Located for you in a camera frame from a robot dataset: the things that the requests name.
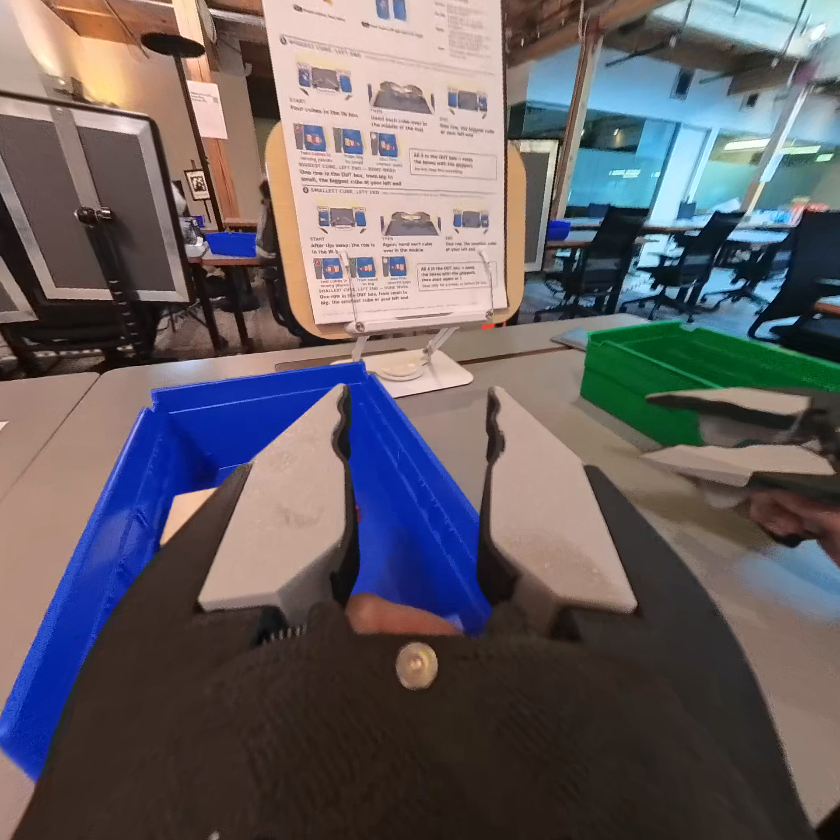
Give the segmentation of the printed instruction sheet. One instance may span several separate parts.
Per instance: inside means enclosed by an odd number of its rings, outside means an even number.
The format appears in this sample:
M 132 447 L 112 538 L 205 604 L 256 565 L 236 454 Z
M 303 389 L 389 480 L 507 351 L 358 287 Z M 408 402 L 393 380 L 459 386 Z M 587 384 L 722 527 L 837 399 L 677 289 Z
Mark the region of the printed instruction sheet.
M 507 303 L 501 2 L 263 2 L 313 319 Z

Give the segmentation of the grey panel rack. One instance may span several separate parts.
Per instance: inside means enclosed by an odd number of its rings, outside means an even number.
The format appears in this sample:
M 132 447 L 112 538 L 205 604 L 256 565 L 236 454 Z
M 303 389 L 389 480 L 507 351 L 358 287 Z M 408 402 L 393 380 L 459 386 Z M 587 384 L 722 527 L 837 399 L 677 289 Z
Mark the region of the grey panel rack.
M 154 121 L 3 91 L 1 257 L 2 340 L 25 375 L 39 354 L 151 362 L 165 310 L 193 298 Z

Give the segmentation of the grey partition panel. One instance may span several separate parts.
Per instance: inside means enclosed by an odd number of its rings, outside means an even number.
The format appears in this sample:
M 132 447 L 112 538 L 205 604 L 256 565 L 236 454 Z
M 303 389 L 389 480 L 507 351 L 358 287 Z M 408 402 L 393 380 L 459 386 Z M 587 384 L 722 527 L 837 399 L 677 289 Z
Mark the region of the grey partition panel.
M 524 270 L 532 273 L 543 267 L 560 141 L 518 139 L 513 144 L 526 174 Z

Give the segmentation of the white stand base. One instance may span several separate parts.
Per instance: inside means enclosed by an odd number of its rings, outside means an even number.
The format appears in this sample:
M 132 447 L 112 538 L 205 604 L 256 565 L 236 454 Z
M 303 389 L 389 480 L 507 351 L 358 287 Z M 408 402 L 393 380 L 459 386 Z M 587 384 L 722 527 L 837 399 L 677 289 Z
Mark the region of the white stand base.
M 372 334 L 359 332 L 350 361 L 363 363 L 367 374 L 394 399 L 465 386 L 473 382 L 473 374 L 443 351 L 458 330 L 459 325 L 444 325 L 424 338 L 418 349 L 376 351 L 365 348 Z

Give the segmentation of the black mesh office chair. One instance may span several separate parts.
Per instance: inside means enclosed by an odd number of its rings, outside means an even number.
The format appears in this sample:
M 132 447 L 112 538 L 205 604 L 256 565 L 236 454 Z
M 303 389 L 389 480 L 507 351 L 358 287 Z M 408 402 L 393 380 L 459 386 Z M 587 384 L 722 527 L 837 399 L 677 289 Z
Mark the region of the black mesh office chair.
M 540 314 L 576 318 L 614 313 L 648 215 L 647 207 L 609 206 L 581 253 L 562 258 L 558 269 L 546 273 L 547 285 L 562 300 Z
M 839 294 L 839 212 L 806 211 L 793 232 L 791 261 L 775 298 L 749 328 L 751 340 L 839 362 L 838 316 L 816 312 Z
M 661 309 L 687 316 L 688 323 L 696 316 L 709 313 L 711 310 L 700 304 L 700 294 L 709 281 L 721 248 L 743 216 L 743 211 L 713 213 L 697 234 L 688 236 L 678 255 L 661 255 L 656 266 L 642 268 L 651 278 L 656 293 L 635 300 L 633 303 L 637 308 L 650 307 L 650 321 L 655 320 Z

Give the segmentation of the large wooden cube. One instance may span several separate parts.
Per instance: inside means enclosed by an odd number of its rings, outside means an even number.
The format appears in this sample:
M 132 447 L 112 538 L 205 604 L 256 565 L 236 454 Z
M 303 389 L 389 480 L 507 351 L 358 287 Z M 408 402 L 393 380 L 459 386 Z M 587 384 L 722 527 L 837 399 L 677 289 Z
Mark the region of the large wooden cube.
M 162 548 L 214 493 L 215 488 L 182 493 L 173 498 L 160 540 Z

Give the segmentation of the blue plastic bin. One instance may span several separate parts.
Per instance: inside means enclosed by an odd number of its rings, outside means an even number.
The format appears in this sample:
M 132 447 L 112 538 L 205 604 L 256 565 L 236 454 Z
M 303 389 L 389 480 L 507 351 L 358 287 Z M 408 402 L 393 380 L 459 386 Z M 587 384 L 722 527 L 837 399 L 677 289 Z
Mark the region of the blue plastic bin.
M 480 629 L 479 515 L 362 363 L 151 392 L 69 559 L 2 712 L 2 751 L 36 780 L 84 659 L 159 548 L 172 500 L 216 488 L 336 384 L 350 388 L 357 588 Z

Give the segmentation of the white wall notice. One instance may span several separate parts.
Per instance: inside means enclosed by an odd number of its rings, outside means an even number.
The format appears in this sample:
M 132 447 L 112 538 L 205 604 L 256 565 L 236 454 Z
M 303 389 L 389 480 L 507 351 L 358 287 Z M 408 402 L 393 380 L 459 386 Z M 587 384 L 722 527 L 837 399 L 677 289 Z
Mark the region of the white wall notice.
M 203 139 L 227 140 L 228 130 L 218 85 L 199 80 L 188 80 L 186 85 L 199 135 Z

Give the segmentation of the green plastic bin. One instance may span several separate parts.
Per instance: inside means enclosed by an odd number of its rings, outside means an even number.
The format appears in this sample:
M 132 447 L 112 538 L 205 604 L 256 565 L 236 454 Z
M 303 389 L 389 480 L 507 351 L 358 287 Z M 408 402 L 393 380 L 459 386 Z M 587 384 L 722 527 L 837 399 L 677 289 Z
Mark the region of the green plastic bin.
M 734 386 L 838 395 L 839 367 L 678 321 L 589 335 L 581 396 L 660 445 L 700 445 L 698 419 L 650 405 L 648 395 Z

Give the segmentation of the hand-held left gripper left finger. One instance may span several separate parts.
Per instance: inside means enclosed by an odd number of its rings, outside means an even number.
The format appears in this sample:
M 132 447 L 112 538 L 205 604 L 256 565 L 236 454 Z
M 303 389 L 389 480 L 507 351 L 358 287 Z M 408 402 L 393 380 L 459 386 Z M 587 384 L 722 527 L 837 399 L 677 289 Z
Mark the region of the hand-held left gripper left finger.
M 346 606 L 361 567 L 351 419 L 338 384 L 252 460 L 198 596 L 205 612 Z

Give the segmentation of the black floor lamp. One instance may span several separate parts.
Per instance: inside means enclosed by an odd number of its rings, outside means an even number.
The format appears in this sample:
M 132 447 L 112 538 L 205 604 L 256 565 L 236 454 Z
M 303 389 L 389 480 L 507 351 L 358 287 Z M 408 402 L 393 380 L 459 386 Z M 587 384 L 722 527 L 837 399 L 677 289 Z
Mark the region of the black floor lamp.
M 171 35 L 154 31 L 142 34 L 140 41 L 142 47 L 151 50 L 155 54 L 171 57 L 174 61 L 175 72 L 178 77 L 182 90 L 182 96 L 185 102 L 187 118 L 191 126 L 198 159 L 204 173 L 208 200 L 213 209 L 217 229 L 220 232 L 225 231 L 225 220 L 217 200 L 215 184 L 211 175 L 207 154 L 204 149 L 203 138 L 197 124 L 192 95 L 187 85 L 186 70 L 184 67 L 184 59 L 197 59 L 205 56 L 205 47 L 203 44 L 183 35 Z

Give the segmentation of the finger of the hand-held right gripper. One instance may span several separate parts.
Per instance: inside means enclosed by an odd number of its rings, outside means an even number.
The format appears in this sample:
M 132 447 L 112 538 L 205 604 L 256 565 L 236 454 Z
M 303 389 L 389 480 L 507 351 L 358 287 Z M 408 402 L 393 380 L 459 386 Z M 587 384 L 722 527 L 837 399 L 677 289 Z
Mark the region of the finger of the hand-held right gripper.
M 703 417 L 725 417 L 742 424 L 792 428 L 812 409 L 813 398 L 788 392 L 730 387 L 652 393 L 646 395 L 645 402 Z
M 678 445 L 642 456 L 657 469 L 692 480 L 742 489 L 758 476 L 785 487 L 813 484 L 838 489 L 838 474 L 827 457 L 790 444 L 741 447 Z

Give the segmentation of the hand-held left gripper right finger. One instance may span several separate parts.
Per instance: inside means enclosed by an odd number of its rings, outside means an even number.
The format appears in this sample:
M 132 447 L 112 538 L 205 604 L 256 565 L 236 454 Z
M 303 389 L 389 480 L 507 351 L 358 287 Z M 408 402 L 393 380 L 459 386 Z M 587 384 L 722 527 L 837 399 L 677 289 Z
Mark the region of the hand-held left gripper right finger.
M 494 608 L 551 635 L 570 610 L 633 615 L 605 514 L 578 455 L 503 388 L 488 389 L 476 577 Z

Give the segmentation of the person's right hand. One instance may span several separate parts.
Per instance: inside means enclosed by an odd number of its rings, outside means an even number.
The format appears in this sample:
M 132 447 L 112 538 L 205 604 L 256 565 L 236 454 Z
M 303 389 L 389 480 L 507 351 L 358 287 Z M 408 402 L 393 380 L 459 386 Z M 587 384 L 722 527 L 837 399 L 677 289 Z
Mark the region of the person's right hand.
M 749 500 L 749 518 L 775 539 L 817 542 L 839 565 L 839 507 L 797 496 L 784 490 L 755 492 Z

